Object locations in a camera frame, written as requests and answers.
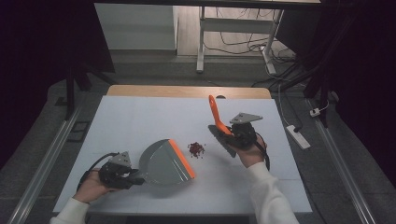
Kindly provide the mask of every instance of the person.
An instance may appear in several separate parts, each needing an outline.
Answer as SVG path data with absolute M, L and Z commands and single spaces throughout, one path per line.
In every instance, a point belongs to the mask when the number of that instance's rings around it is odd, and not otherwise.
M 266 144 L 260 136 L 257 141 L 263 147 Z M 265 166 L 265 160 L 256 146 L 242 150 L 230 146 L 247 168 L 250 182 L 250 200 L 252 201 L 257 222 L 259 224 L 294 224 L 298 223 L 290 204 L 277 187 L 278 179 L 272 176 Z M 64 209 L 50 224 L 83 224 L 89 203 L 108 192 L 116 190 L 101 183 L 97 170 L 92 171 L 83 182 L 78 192 L 70 198 Z

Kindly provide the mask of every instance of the sleeve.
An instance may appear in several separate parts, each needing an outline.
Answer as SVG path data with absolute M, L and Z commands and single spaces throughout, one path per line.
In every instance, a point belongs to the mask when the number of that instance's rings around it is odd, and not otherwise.
M 49 224 L 85 224 L 85 215 L 90 207 L 87 203 L 82 203 L 70 198 L 57 217 L 53 217 Z
M 250 199 L 259 224 L 298 223 L 289 201 L 277 187 L 278 179 L 268 172 L 264 162 L 248 167 L 247 173 Z

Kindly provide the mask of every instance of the black fabric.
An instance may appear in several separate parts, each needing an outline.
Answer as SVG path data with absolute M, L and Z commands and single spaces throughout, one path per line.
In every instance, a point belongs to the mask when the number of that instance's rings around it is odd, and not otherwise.
M 0 6 L 1 160 L 12 155 L 71 65 L 114 72 L 93 3 L 4 1 Z
M 341 118 L 396 186 L 394 8 L 377 1 L 363 8 L 332 60 L 331 87 Z

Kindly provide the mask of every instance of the power strip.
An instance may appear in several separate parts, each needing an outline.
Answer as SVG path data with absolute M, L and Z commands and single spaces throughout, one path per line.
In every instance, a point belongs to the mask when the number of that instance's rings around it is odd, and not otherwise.
M 307 149 L 307 148 L 311 147 L 311 145 L 309 145 L 309 143 L 300 134 L 300 132 L 295 133 L 294 129 L 295 129 L 294 125 L 290 125 L 290 126 L 286 127 L 286 130 L 288 130 L 289 134 L 291 135 L 291 137 L 294 138 L 294 140 L 297 142 L 297 144 L 300 146 L 300 148 Z

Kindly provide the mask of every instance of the orange dustpan edge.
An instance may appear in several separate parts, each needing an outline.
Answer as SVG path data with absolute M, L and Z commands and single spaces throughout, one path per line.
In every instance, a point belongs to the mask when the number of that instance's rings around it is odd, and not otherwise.
M 184 157 L 183 153 L 181 153 L 181 151 L 178 148 L 175 140 L 169 139 L 169 144 L 172 146 L 172 148 L 176 152 L 178 158 L 181 160 L 181 163 L 183 163 L 184 167 L 186 168 L 187 172 L 190 175 L 190 178 L 195 178 L 195 172 L 192 170 L 189 162 L 186 160 L 186 158 Z

